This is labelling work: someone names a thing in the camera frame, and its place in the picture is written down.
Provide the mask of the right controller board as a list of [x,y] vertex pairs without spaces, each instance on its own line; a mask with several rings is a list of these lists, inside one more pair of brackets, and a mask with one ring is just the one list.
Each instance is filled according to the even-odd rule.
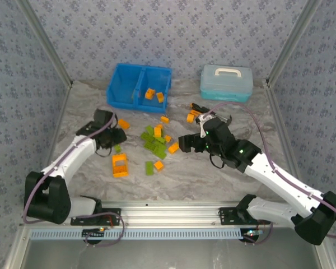
[[255,243],[262,235],[262,231],[258,229],[241,229],[242,242]]

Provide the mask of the left controller board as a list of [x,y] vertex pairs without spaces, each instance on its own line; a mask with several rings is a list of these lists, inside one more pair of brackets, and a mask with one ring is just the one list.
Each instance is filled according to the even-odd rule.
[[84,239],[103,238],[104,234],[105,234],[104,228],[83,229],[81,232],[81,237]]

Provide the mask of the blue divided plastic bin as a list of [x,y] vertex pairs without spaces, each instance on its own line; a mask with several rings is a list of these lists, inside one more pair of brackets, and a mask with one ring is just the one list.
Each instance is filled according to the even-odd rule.
[[[118,63],[106,91],[107,103],[115,108],[166,113],[167,97],[172,86],[172,69]],[[144,97],[146,90],[155,90],[152,100]],[[156,94],[164,94],[159,103]]]

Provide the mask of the aluminium frame post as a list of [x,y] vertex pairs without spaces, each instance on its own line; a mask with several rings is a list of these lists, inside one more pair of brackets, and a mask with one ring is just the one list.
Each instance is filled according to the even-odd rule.
[[27,20],[27,23],[33,30],[35,36],[37,37],[38,41],[40,42],[41,47],[44,49],[45,53],[47,54],[48,58],[52,62],[55,70],[58,73],[58,76],[63,81],[63,83],[67,87],[72,86],[72,80],[66,71],[66,68],[61,61],[59,55],[57,54],[53,43],[50,41],[47,33],[45,32],[39,17],[36,15],[34,9],[32,8],[29,0],[15,0],[17,5],[19,6],[20,10],[24,14],[24,17]]
[[278,80],[321,2],[322,0],[307,0],[267,77],[269,87],[272,87]]

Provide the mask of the controller board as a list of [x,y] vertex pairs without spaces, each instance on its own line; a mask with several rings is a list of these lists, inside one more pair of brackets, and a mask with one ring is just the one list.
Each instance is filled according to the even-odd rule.
[[255,243],[262,235],[262,231],[258,229],[241,229],[242,242]]
[[83,229],[81,232],[81,237],[84,239],[103,238],[104,234],[105,234],[104,228]]

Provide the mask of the black left mount plate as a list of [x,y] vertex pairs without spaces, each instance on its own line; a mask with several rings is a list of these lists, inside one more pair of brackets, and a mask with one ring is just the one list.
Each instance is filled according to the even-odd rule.
[[105,215],[91,217],[91,218],[71,218],[71,225],[73,226],[118,226],[120,219],[115,215],[108,215],[107,212],[112,212],[121,215],[120,208],[103,208],[101,212]]

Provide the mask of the grey metal panel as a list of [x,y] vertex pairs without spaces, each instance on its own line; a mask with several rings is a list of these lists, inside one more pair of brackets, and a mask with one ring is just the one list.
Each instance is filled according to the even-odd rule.
[[312,246],[286,233],[252,246],[238,240],[35,240],[20,269],[322,269]]

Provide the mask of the light blue plastic case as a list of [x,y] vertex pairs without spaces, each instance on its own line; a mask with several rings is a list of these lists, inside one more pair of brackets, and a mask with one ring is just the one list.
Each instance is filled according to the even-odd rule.
[[204,99],[245,103],[253,93],[253,73],[247,67],[206,64],[200,77]]

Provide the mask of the black mount plate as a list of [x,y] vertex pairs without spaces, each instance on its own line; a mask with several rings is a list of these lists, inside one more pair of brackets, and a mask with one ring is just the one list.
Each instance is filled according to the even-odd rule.
[[247,210],[237,207],[221,207],[218,210],[221,225],[258,225],[270,224],[267,220],[252,217]]
[[120,219],[115,215],[108,215],[107,212],[112,212],[121,215],[120,208],[103,208],[101,212],[105,215],[91,217],[91,218],[71,218],[71,225],[73,226],[118,226]]

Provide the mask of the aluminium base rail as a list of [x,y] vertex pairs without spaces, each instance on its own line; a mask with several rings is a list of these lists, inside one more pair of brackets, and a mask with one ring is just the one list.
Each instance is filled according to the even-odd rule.
[[221,207],[236,207],[237,202],[207,201],[100,201],[93,198],[77,197],[71,202],[71,210],[64,213],[59,225],[71,225],[71,218],[91,218],[105,215],[103,208],[120,208],[121,215],[107,212],[120,219],[126,228],[181,228],[218,226]]

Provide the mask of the orange lego window frame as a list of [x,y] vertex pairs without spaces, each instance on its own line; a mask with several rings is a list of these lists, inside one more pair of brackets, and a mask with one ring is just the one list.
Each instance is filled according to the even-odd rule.
[[115,178],[128,176],[128,161],[125,153],[112,156],[112,170]]

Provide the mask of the black right mount plate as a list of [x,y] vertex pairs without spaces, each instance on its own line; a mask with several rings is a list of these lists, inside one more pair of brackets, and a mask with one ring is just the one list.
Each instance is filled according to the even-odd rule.
[[267,220],[252,217],[247,210],[237,207],[221,207],[218,210],[221,225],[258,225],[270,224]]

